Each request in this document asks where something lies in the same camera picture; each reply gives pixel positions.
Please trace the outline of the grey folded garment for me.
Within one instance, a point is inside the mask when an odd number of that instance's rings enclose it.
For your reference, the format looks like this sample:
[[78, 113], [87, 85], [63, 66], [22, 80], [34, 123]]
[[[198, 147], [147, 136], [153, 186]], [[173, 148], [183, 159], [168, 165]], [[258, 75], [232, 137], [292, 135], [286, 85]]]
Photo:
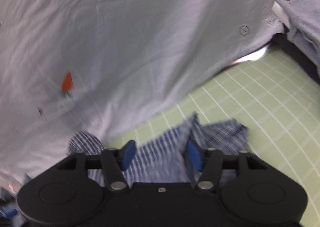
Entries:
[[319, 67], [319, 0], [275, 0], [289, 18], [287, 39]]

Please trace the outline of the green grid cutting mat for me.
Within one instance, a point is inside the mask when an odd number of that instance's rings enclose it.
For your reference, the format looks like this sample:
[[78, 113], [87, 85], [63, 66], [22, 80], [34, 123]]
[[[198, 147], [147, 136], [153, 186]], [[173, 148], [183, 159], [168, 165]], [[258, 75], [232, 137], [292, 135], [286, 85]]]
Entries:
[[306, 190], [303, 226], [319, 226], [319, 85], [293, 58], [275, 46], [260, 50], [105, 144], [145, 144], [194, 112], [201, 124], [234, 118], [248, 127], [251, 151]]

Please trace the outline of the blue plaid shirt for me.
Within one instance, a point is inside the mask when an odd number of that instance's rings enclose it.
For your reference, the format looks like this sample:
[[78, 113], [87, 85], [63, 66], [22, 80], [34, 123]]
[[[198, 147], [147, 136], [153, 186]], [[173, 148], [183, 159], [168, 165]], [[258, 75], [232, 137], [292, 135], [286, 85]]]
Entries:
[[201, 148], [214, 148], [227, 155], [248, 151], [248, 128], [230, 119], [201, 125], [193, 113], [178, 126], [165, 131], [155, 140], [140, 146], [129, 168], [123, 173], [133, 183], [195, 184], [200, 177], [187, 155], [187, 142], [194, 139]]

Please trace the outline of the grey carrot print sheet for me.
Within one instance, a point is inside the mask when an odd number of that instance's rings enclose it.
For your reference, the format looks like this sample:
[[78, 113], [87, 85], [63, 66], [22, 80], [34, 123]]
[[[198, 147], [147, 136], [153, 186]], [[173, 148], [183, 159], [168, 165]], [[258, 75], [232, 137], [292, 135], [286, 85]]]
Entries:
[[1, 180], [148, 120], [282, 25], [274, 0], [1, 0]]

